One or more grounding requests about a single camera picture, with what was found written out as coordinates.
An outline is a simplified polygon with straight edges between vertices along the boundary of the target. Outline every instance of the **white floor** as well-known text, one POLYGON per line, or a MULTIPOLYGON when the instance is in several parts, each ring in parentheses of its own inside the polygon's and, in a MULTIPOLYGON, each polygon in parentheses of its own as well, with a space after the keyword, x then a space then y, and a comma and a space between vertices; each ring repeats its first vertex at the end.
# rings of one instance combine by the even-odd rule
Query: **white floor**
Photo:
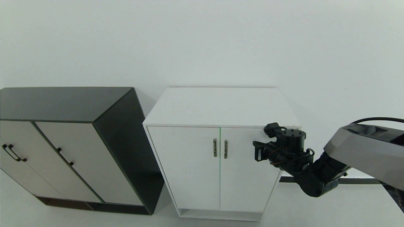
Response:
POLYGON ((180 219, 166 187, 153 216, 49 207, 2 171, 0 177, 1 227, 404 226, 403 212, 381 185, 340 185, 320 198, 311 198, 294 183, 279 183, 262 221, 254 223, 180 219))

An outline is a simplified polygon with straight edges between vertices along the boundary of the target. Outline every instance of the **white wall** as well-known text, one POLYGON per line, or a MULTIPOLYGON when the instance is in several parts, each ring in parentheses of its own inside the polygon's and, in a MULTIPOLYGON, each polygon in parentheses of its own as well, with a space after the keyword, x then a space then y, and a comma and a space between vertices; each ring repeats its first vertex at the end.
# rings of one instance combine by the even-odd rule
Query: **white wall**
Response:
POLYGON ((0 32, 0 86, 133 86, 146 115, 167 86, 278 86, 317 155, 404 118, 402 0, 2 2, 0 32))

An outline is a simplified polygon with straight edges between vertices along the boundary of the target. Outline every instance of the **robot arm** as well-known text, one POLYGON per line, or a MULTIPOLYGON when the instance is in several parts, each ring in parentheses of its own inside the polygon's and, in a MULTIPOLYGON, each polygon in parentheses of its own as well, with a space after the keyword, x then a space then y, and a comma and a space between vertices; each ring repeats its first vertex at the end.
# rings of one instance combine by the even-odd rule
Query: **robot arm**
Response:
POLYGON ((336 188, 354 167, 397 189, 404 201, 404 131, 352 123, 339 128, 313 162, 314 151, 304 151, 306 133, 268 124, 264 132, 276 141, 254 141, 255 160, 269 160, 294 177, 309 196, 319 197, 336 188))

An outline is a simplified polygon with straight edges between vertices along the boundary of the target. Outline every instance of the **cabinet top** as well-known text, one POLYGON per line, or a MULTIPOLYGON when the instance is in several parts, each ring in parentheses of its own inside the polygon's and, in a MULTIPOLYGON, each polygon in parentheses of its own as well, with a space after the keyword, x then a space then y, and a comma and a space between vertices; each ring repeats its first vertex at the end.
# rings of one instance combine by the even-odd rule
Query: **cabinet top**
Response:
POLYGON ((0 90, 0 119, 93 122, 133 88, 37 87, 0 90))
POLYGON ((145 126, 263 128, 300 123, 277 88, 167 88, 145 126))

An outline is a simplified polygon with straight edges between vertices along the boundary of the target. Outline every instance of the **cabinet handle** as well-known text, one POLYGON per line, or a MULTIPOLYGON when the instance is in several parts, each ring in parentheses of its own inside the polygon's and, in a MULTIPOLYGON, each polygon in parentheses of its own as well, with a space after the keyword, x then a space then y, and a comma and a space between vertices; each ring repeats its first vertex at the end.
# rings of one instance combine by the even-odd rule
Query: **cabinet handle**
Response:
POLYGON ((65 161, 65 162, 67 162, 69 165, 73 165, 74 163, 73 162, 68 162, 66 159, 65 159, 65 157, 63 157, 63 155, 60 153, 61 151, 62 151, 62 149, 60 148, 60 147, 58 147, 57 149, 56 149, 56 151, 60 154, 60 156, 63 158, 63 160, 65 161))
POLYGON ((227 139, 225 139, 225 158, 227 158, 227 139))
POLYGON ((5 151, 7 152, 7 154, 8 154, 10 157, 12 157, 14 160, 16 160, 17 162, 21 161, 20 158, 15 159, 14 156, 12 156, 12 155, 6 150, 7 145, 3 144, 3 146, 1 146, 1 147, 2 147, 3 150, 5 150, 5 151))
POLYGON ((217 157, 217 145, 216 145, 216 139, 213 139, 213 156, 217 157))
MULTIPOLYGON (((6 147, 7 147, 7 145, 3 145, 3 149, 5 150, 5 151, 7 151, 6 150, 6 147)), ((13 151, 13 145, 12 144, 10 144, 9 146, 8 146, 8 148, 10 149, 10 151, 15 155, 15 156, 17 156, 17 159, 14 159, 14 160, 16 160, 17 162, 19 162, 20 160, 21 161, 23 161, 23 162, 26 162, 27 161, 27 159, 26 158, 20 158, 14 151, 13 151)))
POLYGON ((8 146, 8 148, 10 149, 10 151, 11 151, 15 156, 17 156, 19 159, 21 159, 21 161, 26 162, 27 159, 26 159, 26 158, 24 158, 24 159, 20 158, 20 157, 12 150, 13 147, 14 147, 14 146, 13 146, 12 144, 10 144, 10 145, 8 146))

